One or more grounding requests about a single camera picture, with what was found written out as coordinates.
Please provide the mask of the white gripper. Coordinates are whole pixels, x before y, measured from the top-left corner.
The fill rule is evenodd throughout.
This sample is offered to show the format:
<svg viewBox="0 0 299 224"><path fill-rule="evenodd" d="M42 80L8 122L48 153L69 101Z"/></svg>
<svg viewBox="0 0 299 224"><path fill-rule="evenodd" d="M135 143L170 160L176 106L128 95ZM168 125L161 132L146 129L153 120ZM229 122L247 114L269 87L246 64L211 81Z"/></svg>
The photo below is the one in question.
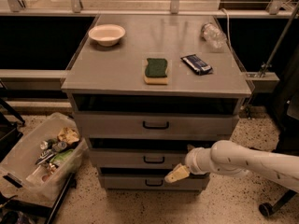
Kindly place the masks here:
<svg viewBox="0 0 299 224"><path fill-rule="evenodd" d="M197 147L187 145L188 154L185 157L185 165L178 164L164 180L167 183L174 183L190 175L203 175L214 170L215 165L211 159L210 148Z"/></svg>

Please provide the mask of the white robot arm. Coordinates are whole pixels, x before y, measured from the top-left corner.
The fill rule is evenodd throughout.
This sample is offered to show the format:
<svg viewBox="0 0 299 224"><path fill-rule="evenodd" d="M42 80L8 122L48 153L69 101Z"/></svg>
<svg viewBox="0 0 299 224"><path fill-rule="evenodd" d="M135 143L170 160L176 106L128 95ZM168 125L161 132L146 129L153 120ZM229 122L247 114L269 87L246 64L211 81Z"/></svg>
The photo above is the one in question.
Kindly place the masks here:
<svg viewBox="0 0 299 224"><path fill-rule="evenodd" d="M242 147L220 140L211 148L195 147L164 180L174 183L190 174L213 173L243 177L253 172L287 189L299 192L299 157Z"/></svg>

